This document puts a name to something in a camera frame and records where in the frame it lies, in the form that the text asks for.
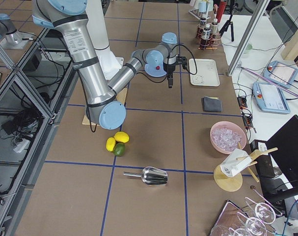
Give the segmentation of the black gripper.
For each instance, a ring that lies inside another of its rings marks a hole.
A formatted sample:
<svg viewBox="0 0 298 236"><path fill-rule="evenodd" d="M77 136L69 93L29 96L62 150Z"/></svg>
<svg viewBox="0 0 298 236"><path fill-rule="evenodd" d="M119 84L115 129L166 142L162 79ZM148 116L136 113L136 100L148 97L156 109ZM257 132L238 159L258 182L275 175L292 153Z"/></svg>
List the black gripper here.
<svg viewBox="0 0 298 236"><path fill-rule="evenodd" d="M163 69L167 75L168 88L173 87L173 72L176 69L176 66L181 65L184 69L187 68L187 58L175 55L170 58L163 60Z"/></svg>

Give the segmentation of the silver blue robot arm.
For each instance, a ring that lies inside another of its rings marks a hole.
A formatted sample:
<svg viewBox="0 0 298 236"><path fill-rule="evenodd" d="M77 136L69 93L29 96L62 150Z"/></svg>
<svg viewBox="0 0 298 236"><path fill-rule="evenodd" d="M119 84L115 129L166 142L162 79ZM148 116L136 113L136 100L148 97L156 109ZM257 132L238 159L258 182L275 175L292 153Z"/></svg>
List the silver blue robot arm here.
<svg viewBox="0 0 298 236"><path fill-rule="evenodd" d="M81 77L85 90L87 118L104 129L120 127L126 117L125 106L116 99L117 94L145 65L163 65L168 84L172 86L172 73L177 65L187 59L178 55L177 35L167 32L155 48L140 49L110 79L106 80L103 66L109 64L99 59L90 37L92 26L98 33L103 50L109 47L102 5L99 1L89 4L86 0L34 0L32 17L35 24L59 31L73 61L73 68Z"/></svg>
<svg viewBox="0 0 298 236"><path fill-rule="evenodd" d="M25 33L17 30L7 14L0 13L0 45L3 49L22 50L27 42Z"/></svg>

